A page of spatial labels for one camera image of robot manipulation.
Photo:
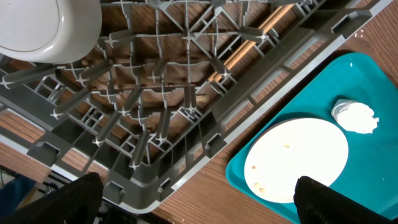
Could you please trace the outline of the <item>blue serving tray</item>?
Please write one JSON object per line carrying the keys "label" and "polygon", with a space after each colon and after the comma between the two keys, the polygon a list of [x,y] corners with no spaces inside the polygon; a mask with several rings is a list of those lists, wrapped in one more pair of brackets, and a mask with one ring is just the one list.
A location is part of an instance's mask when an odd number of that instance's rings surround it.
{"label": "blue serving tray", "polygon": [[368,55],[348,53],[331,61],[272,116],[271,120],[229,161],[226,179],[246,196],[292,223],[293,203],[273,203],[250,191],[244,161],[254,142],[273,125],[291,118],[314,117],[333,122],[331,109],[339,99],[368,105],[379,118],[371,134],[347,131],[347,164],[331,188],[388,218],[397,217],[397,88]]}

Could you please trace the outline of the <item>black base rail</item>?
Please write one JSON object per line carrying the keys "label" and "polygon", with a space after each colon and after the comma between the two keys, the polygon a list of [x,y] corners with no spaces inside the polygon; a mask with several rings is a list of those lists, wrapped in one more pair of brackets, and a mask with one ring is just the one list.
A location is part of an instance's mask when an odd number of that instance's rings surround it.
{"label": "black base rail", "polygon": [[168,223],[153,214],[133,215],[103,202],[100,176],[91,172],[22,206],[36,181],[16,174],[1,187],[1,223]]}

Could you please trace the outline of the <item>grey small bowl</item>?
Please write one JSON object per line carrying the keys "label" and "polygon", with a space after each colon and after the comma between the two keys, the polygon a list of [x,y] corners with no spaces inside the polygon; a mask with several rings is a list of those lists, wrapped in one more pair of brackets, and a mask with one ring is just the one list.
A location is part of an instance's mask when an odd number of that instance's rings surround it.
{"label": "grey small bowl", "polygon": [[95,47],[101,26],[100,0],[1,0],[1,54],[75,62]]}

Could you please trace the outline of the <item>grey dishwasher rack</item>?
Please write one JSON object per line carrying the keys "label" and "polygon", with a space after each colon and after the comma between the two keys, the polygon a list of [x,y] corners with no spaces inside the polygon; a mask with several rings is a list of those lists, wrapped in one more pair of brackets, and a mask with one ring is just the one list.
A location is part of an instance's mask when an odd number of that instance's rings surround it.
{"label": "grey dishwasher rack", "polygon": [[100,3],[114,31],[92,53],[34,62],[21,80],[1,69],[1,103],[21,122],[1,142],[72,180],[103,166],[103,198],[131,213],[156,209],[389,4],[271,1],[295,5],[258,39],[244,22],[259,1]]}

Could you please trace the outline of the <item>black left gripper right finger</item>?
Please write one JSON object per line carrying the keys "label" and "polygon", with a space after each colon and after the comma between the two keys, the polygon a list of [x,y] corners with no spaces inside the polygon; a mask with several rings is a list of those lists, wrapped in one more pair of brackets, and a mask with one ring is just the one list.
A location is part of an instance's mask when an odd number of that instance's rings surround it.
{"label": "black left gripper right finger", "polygon": [[294,204],[301,224],[395,223],[307,176],[297,180]]}

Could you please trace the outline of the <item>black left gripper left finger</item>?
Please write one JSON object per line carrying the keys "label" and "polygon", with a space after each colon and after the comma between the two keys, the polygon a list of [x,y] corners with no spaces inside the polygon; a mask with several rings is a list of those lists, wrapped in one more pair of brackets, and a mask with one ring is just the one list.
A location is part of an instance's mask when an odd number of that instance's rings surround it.
{"label": "black left gripper left finger", "polygon": [[91,224],[102,203],[103,183],[96,172],[1,217],[3,224]]}

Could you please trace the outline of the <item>wooden chopstick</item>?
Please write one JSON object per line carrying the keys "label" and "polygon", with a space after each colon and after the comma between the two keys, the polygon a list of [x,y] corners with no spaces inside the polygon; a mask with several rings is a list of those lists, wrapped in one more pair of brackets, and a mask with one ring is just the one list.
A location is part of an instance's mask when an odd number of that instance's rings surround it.
{"label": "wooden chopstick", "polygon": [[[263,33],[268,33],[293,7],[295,3],[278,7],[265,21],[261,23],[259,28]],[[230,70],[233,68],[255,45],[252,40],[245,40],[237,50],[225,61],[225,67]],[[222,75],[214,72],[208,78],[209,82],[221,80]]]}

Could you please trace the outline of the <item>white tissue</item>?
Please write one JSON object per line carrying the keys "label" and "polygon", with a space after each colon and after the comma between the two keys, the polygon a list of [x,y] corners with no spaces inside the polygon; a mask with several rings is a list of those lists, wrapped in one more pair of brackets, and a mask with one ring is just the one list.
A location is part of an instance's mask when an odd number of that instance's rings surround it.
{"label": "white tissue", "polygon": [[346,131],[372,134],[378,127],[379,118],[374,117],[374,110],[354,100],[337,100],[331,109],[331,115]]}

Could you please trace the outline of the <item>white plate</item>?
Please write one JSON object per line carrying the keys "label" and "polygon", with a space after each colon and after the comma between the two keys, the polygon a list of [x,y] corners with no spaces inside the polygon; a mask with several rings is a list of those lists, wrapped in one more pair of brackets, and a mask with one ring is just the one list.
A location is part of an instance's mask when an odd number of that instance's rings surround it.
{"label": "white plate", "polygon": [[348,154],[348,140],[333,123],[288,119],[266,130],[251,146],[244,179],[259,198],[290,203],[299,178],[307,176],[329,186],[345,168]]}

